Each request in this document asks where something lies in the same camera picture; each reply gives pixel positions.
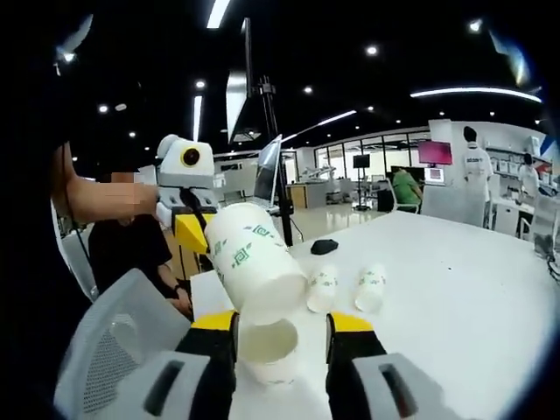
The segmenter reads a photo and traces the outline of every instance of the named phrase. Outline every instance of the person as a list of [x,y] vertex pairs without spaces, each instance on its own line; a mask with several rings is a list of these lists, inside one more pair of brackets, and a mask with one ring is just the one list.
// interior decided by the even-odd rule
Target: person
[[488,182],[494,175],[490,157],[485,150],[477,144],[476,130],[468,125],[463,128],[463,137],[466,140],[467,150],[463,156],[463,173],[466,188],[469,193],[484,194],[484,220],[483,227],[488,228],[490,218],[490,190]]
[[[68,142],[87,111],[59,77],[56,47],[82,35],[89,2],[73,10],[52,2],[17,12],[22,37],[5,42],[3,156],[10,178],[3,186],[4,224],[0,263],[4,415],[62,418],[53,395],[76,326],[90,306],[57,246],[51,200],[59,214],[77,221],[154,214],[158,189],[131,183],[98,184],[78,177]],[[15,403],[24,398],[24,403]]]
[[416,204],[422,202],[422,190],[418,183],[403,167],[399,167],[393,176],[393,189],[395,190],[396,202],[399,204]]
[[[133,183],[134,173],[113,172],[111,182]],[[172,274],[168,265],[172,254],[164,232],[150,214],[96,222],[89,235],[89,259],[100,294],[138,268],[173,306],[191,317],[188,282],[179,282]]]
[[539,193],[539,174],[533,167],[533,157],[529,153],[523,155],[523,165],[519,168],[519,192],[525,194],[529,201],[534,201]]

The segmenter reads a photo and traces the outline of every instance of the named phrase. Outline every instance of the person's hand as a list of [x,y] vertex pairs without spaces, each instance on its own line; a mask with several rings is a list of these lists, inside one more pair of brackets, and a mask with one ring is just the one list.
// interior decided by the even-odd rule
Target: person's hand
[[181,309],[179,309],[181,311],[181,313],[183,313],[186,316],[192,316],[193,315],[193,304],[191,303],[191,299],[189,298],[189,295],[186,292],[186,290],[178,289],[177,290],[177,295],[178,295],[178,301],[179,301],[179,304],[180,304],[180,307],[181,307]]

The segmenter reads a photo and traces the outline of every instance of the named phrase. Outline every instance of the small paper cup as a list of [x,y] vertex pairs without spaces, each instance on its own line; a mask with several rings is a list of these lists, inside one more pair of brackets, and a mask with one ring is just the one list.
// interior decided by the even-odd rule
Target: small paper cup
[[307,308],[311,312],[328,313],[334,307],[339,284],[337,273],[333,265],[325,265],[313,271],[307,291]]
[[358,282],[354,304],[362,312],[377,312],[382,306],[386,275],[381,265],[364,269]]
[[238,335],[238,359],[265,386],[290,385],[298,373],[298,330],[287,319],[248,325]]

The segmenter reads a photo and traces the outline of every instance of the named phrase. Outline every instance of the black shirt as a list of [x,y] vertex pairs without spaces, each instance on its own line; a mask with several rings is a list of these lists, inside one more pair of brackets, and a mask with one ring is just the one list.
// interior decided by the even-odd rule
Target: black shirt
[[10,174],[3,182],[0,234],[3,389],[25,396],[25,403],[17,404],[20,414],[38,405],[52,409],[60,362],[90,306],[60,255],[51,215],[53,153],[81,123],[69,92],[51,70],[6,87],[12,105],[3,120]]
[[177,297],[158,274],[158,266],[171,260],[172,254],[159,223],[150,215],[137,216],[128,226],[117,220],[95,223],[89,236],[89,258],[100,293],[136,268],[166,298]]

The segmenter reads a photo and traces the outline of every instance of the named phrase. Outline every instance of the large paper cup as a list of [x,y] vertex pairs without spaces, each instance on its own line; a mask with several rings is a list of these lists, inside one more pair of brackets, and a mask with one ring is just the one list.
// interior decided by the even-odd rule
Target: large paper cup
[[252,212],[255,206],[242,205],[247,212],[239,211],[241,206],[232,212],[226,207],[206,227],[213,266],[235,309],[248,322],[272,324],[302,302],[305,274],[276,230],[264,226],[265,219],[255,220],[260,217]]
[[288,320],[250,325],[238,335],[237,356],[263,385],[289,385],[298,373],[298,330]]

